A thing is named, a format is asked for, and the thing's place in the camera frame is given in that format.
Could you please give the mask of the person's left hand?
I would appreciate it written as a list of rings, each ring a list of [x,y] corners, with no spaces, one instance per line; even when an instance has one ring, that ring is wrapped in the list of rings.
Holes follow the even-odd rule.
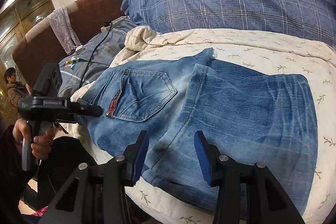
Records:
[[[51,152],[56,132],[57,129],[52,126],[43,135],[36,136],[31,140],[29,124],[24,119],[18,119],[13,128],[13,137],[18,153],[22,153],[22,143],[23,140],[26,140],[31,142],[32,153],[37,159],[47,159]]]

